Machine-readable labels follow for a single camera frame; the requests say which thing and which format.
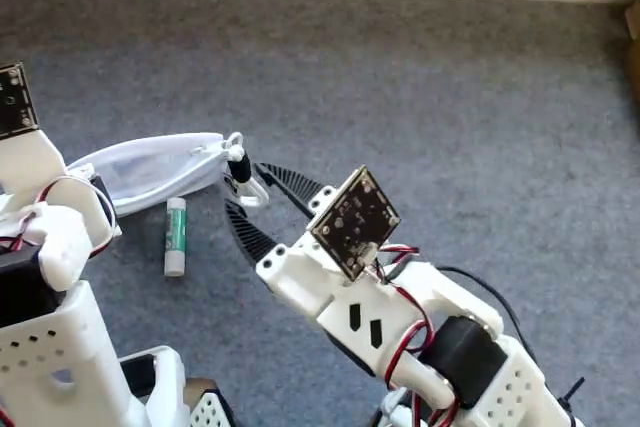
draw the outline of robotic arm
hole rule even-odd
[[[439,425],[582,427],[520,342],[503,333],[494,308],[413,256],[380,265],[379,252],[394,250],[385,242],[400,219],[366,168],[337,189],[277,166],[256,168],[310,223],[291,246],[279,244],[228,202],[239,245],[268,288],[369,375],[446,410],[449,420]],[[437,332],[429,321],[435,313],[447,316]],[[422,327],[427,339],[411,349]],[[398,405],[398,395],[389,408],[388,397],[387,420],[410,426],[410,410]],[[413,425],[428,424],[414,418]]]

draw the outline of green glue stick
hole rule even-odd
[[[164,251],[165,277],[182,277],[187,243],[187,203],[180,197],[167,200],[167,236]]]

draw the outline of floor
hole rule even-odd
[[[621,10],[605,6],[0,2],[0,59],[25,61],[41,124],[69,161],[136,137],[240,130],[254,160],[322,182],[366,163],[403,217],[396,240],[511,299],[555,393],[587,377],[574,399],[587,426],[637,421],[627,44]],[[381,383],[267,292],[222,194],[188,199],[184,279],[162,276],[162,206],[123,219],[124,237],[87,267],[118,353],[173,346],[246,426],[364,425]],[[287,242],[304,228],[281,195],[256,222]]]

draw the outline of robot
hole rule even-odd
[[[0,425],[236,425],[216,388],[186,405],[184,366],[170,347],[118,359],[80,279],[120,234],[108,193],[91,165],[67,170],[38,125],[21,64],[0,69],[0,106]],[[227,181],[242,194],[251,164],[246,152],[236,157]],[[226,200],[237,243],[274,295],[386,382],[373,425],[583,427],[569,405],[580,383],[557,399],[526,343],[505,335],[498,312],[445,275],[451,268],[389,243],[400,218],[366,167],[339,187],[254,168],[309,224],[287,246]],[[437,312],[447,319],[436,328]]]

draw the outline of circuit board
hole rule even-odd
[[[0,67],[0,139],[38,130],[21,63]]]
[[[399,223],[395,209],[362,166],[341,187],[311,234],[353,281]]]

